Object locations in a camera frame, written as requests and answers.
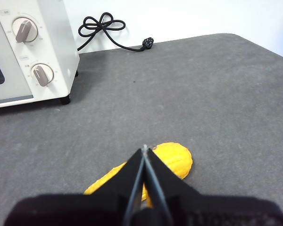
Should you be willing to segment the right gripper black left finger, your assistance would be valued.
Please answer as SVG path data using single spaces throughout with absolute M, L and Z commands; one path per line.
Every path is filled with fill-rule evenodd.
M 120 226 L 142 201 L 142 150 L 92 194 L 41 194 L 20 200 L 6 226 Z

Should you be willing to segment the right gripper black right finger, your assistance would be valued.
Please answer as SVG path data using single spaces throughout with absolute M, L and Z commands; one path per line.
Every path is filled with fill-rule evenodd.
M 283 212 L 268 200 L 205 195 L 182 181 L 144 146 L 145 186 L 151 205 L 173 226 L 283 226 Z

